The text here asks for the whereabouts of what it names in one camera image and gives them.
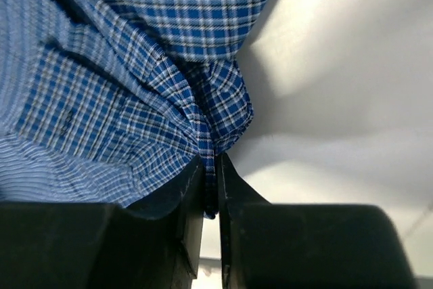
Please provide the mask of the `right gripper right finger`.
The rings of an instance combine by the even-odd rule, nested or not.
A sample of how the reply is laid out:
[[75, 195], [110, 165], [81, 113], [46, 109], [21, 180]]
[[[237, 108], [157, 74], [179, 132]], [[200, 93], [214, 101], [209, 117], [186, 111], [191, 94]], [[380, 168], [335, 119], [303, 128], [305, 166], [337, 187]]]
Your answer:
[[369, 204], [272, 204], [228, 155], [216, 177], [224, 288], [415, 288], [395, 226]]

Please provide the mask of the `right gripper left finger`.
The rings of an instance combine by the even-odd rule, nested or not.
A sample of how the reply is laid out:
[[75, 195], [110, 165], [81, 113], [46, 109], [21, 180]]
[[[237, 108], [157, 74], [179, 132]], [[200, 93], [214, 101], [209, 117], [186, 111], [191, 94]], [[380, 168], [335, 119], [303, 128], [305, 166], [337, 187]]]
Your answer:
[[204, 167], [122, 208], [1, 204], [2, 288], [190, 288], [198, 275]]

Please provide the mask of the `blue checked long sleeve shirt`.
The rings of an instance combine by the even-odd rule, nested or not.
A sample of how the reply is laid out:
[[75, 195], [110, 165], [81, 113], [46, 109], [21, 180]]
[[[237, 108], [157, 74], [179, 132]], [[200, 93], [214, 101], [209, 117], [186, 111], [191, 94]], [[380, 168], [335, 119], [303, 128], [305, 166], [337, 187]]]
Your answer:
[[1, 0], [1, 199], [149, 195], [254, 113], [235, 58], [267, 0]]

